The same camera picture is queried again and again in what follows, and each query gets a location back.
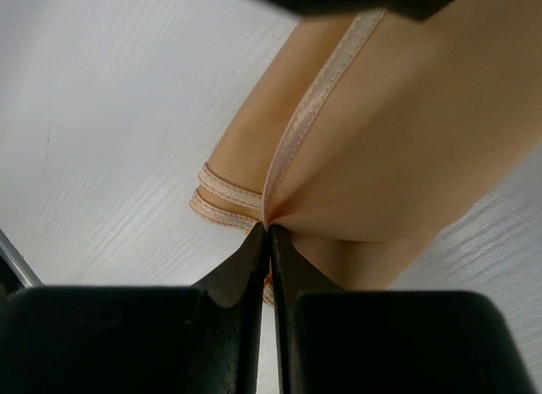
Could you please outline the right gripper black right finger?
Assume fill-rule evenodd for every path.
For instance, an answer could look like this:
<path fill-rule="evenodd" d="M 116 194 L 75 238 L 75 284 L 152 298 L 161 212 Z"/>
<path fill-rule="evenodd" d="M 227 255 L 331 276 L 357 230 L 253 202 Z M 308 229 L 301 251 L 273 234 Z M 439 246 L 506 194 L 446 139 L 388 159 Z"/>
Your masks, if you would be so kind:
<path fill-rule="evenodd" d="M 473 291 L 347 291 L 268 233 L 283 393 L 532 393 L 498 308 Z"/>

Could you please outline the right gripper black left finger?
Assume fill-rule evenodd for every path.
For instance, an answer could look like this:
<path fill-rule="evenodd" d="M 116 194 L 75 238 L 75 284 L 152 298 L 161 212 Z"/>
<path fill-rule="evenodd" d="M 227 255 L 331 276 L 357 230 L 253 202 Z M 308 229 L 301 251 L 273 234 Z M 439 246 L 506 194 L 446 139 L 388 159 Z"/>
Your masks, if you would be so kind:
<path fill-rule="evenodd" d="M 253 393 L 265 230 L 192 286 L 39 286 L 1 307 L 4 393 Z"/>

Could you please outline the peach cloth napkin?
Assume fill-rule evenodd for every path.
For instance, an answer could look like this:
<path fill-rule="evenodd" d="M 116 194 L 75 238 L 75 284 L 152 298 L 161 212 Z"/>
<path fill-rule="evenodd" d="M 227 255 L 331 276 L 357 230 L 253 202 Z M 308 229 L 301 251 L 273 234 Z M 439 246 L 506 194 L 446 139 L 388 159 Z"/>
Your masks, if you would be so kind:
<path fill-rule="evenodd" d="M 216 225 L 279 225 L 337 286 L 389 287 L 541 141 L 541 0 L 301 20 L 198 175 Z"/>

